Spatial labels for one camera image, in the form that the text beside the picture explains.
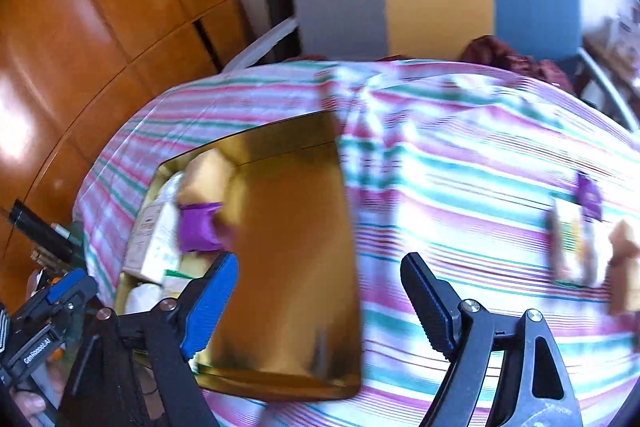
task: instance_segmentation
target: metal bolt head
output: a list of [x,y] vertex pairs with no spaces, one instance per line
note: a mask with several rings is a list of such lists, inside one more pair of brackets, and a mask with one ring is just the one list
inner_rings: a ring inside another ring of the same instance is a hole
[[527,310],[527,317],[529,317],[533,322],[540,322],[542,320],[542,313],[532,308]]
[[480,311],[480,303],[473,299],[465,299],[462,301],[462,308],[469,313],[476,313]]
[[111,317],[112,313],[113,313],[113,310],[111,308],[101,308],[101,309],[98,310],[98,312],[97,312],[97,314],[95,314],[95,316],[98,317],[99,321],[105,321],[109,317]]
[[178,302],[175,299],[162,299],[160,301],[160,309],[163,312],[170,312],[175,310],[175,307],[178,306]]

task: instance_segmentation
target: label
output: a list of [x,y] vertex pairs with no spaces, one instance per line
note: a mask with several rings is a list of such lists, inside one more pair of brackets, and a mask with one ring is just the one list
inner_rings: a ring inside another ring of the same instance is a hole
[[148,205],[131,233],[123,271],[162,284],[164,271],[175,269],[180,263],[178,219],[178,209],[170,202],[155,201]]
[[46,349],[47,346],[49,346],[50,343],[51,343],[51,339],[47,337],[38,345],[38,347],[36,347],[31,353],[29,353],[27,357],[24,357],[22,361],[25,364],[29,365],[31,362],[33,362],[33,359],[35,359],[39,354],[41,354]]

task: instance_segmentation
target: purple object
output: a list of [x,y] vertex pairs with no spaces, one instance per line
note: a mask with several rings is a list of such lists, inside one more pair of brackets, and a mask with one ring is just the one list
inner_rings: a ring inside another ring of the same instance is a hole
[[213,227],[213,215],[221,207],[219,202],[180,205],[182,216],[178,226],[178,248],[181,253],[223,248]]
[[575,197],[578,205],[582,207],[584,217],[602,221],[602,195],[596,182],[583,172],[578,172],[578,188]]

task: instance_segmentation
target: wooden wardrobe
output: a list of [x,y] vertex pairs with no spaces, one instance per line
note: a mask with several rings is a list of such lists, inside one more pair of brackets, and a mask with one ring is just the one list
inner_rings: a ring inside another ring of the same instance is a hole
[[[102,147],[149,100],[248,43],[238,0],[0,0],[0,206],[68,223]],[[0,222],[0,299],[24,300],[31,245]]]

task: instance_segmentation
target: gold tray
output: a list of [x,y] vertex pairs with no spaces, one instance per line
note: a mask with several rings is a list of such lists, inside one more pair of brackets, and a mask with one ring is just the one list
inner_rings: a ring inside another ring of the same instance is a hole
[[[238,285],[198,355],[201,387],[260,400],[358,392],[356,253],[334,125],[329,112],[282,120],[158,167],[142,208],[201,152],[216,148],[236,165],[220,218],[234,230]],[[199,277],[209,264],[210,255],[187,255],[180,270]],[[139,282],[120,274],[117,313]]]

